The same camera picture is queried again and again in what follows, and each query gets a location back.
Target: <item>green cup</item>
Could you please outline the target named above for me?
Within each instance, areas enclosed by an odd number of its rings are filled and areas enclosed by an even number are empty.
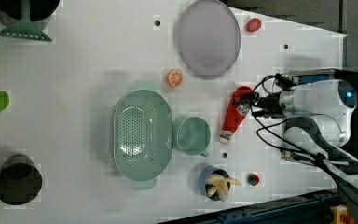
[[[173,145],[187,155],[207,157],[210,140],[211,130],[204,119],[177,119],[173,124]]]

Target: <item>green strainer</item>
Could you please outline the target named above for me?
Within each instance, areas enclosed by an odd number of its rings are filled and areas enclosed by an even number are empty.
[[[155,91],[138,90],[118,103],[114,117],[113,157],[136,190],[152,189],[172,154],[172,115]]]

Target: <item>white table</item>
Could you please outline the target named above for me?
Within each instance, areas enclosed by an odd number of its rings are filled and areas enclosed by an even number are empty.
[[[282,160],[279,151],[266,147],[250,116],[228,146],[219,143],[219,132],[236,86],[292,69],[341,68],[344,36],[233,9],[241,28],[240,56],[226,74],[204,81],[186,68],[174,45],[175,22],[189,4],[62,0],[48,26],[52,44],[0,37],[0,90],[11,98],[0,113],[0,168],[20,152],[33,158],[44,178],[33,202],[0,202],[0,224],[154,223],[334,186],[319,169]],[[242,27],[253,16],[263,27],[248,34]],[[155,19],[161,20],[159,28]],[[184,73],[175,90],[162,80],[170,68]],[[135,80],[156,83],[173,118],[200,116],[213,134],[209,157],[175,150],[157,185],[140,192],[131,190],[110,154],[113,107]],[[226,169],[244,186],[233,187],[225,203],[209,201],[197,189],[207,165]],[[259,186],[246,185],[250,172],[261,176]]]

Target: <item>red object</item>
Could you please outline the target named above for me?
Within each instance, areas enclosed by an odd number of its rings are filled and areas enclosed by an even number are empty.
[[[258,175],[250,174],[248,177],[248,182],[250,185],[256,186],[260,182],[260,178],[258,177]]]
[[[261,20],[259,20],[258,18],[251,19],[245,26],[245,30],[247,32],[258,31],[258,29],[260,28],[261,28]]]
[[[356,224],[356,220],[354,219],[354,217],[343,215],[341,218],[345,224]]]
[[[228,144],[232,134],[237,131],[237,128],[240,126],[242,121],[245,119],[246,115],[249,112],[250,105],[236,105],[235,102],[244,94],[250,94],[252,88],[247,86],[241,86],[237,88],[231,97],[229,102],[225,123],[223,124],[222,131],[220,132],[220,142]]]

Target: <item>orange slice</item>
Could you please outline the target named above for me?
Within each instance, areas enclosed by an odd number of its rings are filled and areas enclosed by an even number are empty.
[[[177,70],[171,70],[167,73],[167,83],[172,87],[178,87],[182,80],[182,73]]]

